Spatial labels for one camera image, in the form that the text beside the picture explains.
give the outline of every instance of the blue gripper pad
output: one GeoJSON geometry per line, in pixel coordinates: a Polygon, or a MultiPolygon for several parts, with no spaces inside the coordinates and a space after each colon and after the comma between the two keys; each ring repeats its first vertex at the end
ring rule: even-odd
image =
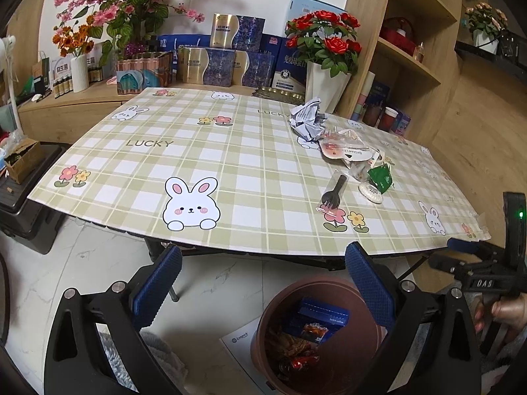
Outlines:
{"type": "Polygon", "coordinates": [[[461,239],[454,239],[451,237],[447,242],[446,246],[451,250],[466,252],[467,254],[475,254],[479,249],[479,242],[462,241],[461,239]]]}
{"type": "Polygon", "coordinates": [[[155,261],[155,269],[149,274],[132,300],[133,326],[139,331],[152,325],[168,291],[183,265],[181,250],[175,245],[167,247],[155,261]]]}
{"type": "Polygon", "coordinates": [[[377,325],[389,331],[395,325],[394,301],[359,248],[359,242],[346,248],[346,268],[377,325]]]}

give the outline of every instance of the human hand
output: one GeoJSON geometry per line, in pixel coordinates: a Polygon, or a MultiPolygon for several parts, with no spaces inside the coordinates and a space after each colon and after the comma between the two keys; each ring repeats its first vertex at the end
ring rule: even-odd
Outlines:
{"type": "MultiPolygon", "coordinates": [[[[491,313],[497,322],[510,326],[505,341],[512,341],[517,334],[527,326],[527,294],[521,293],[516,299],[502,298],[501,300],[496,301],[492,305],[491,313]]],[[[485,326],[484,314],[485,308],[483,303],[479,303],[476,307],[476,314],[474,316],[474,328],[476,333],[479,333],[485,326]]]]}

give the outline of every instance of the brown trash bin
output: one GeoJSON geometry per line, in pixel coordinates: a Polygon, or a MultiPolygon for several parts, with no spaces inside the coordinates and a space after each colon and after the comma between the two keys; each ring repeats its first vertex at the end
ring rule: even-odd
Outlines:
{"type": "Polygon", "coordinates": [[[251,358],[269,383],[285,395],[338,395],[364,375],[381,342],[382,328],[375,323],[352,282],[315,276],[289,285],[269,303],[252,339],[251,358]],[[279,320],[302,297],[313,297],[349,310],[349,321],[320,345],[320,362],[315,367],[305,373],[293,373],[284,382],[276,377],[267,359],[265,333],[270,323],[279,320]]]}

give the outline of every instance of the green packet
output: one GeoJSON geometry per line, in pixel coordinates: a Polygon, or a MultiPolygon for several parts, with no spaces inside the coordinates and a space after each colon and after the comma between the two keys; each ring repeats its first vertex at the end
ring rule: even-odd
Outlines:
{"type": "Polygon", "coordinates": [[[383,164],[368,171],[372,184],[383,194],[392,185],[392,175],[388,164],[383,164]]]}

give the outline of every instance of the crumpled paper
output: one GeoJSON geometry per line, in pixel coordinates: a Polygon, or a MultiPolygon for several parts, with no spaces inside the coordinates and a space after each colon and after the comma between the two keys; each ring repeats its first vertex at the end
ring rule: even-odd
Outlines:
{"type": "Polygon", "coordinates": [[[324,132],[323,123],[327,119],[320,110],[320,99],[314,97],[311,101],[291,110],[289,122],[293,130],[306,141],[317,141],[324,132]]]}

